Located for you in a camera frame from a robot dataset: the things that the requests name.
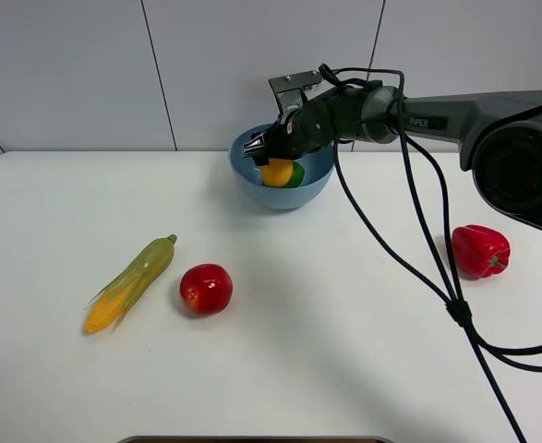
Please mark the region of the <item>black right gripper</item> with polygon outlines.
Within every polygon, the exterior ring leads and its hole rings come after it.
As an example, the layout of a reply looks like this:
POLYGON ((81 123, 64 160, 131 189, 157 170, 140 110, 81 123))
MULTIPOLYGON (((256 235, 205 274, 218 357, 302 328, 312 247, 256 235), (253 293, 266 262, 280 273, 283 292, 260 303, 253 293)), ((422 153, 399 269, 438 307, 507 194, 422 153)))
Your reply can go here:
POLYGON ((284 124, 274 124, 265 133, 253 133, 243 144, 245 158, 257 167, 268 166, 270 158, 296 160, 329 146, 335 139, 365 140, 361 120, 367 91, 333 88, 308 100, 284 124))

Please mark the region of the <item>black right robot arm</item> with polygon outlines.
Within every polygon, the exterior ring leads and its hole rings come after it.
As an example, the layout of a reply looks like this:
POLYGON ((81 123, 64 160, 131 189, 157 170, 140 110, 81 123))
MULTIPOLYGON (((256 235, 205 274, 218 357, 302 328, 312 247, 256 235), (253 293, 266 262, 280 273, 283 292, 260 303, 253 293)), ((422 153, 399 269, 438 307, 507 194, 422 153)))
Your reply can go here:
POLYGON ((381 83, 332 88, 289 106, 242 153, 296 160, 338 138, 383 144, 401 133, 456 144, 489 206, 542 231, 542 90, 406 98, 381 83))

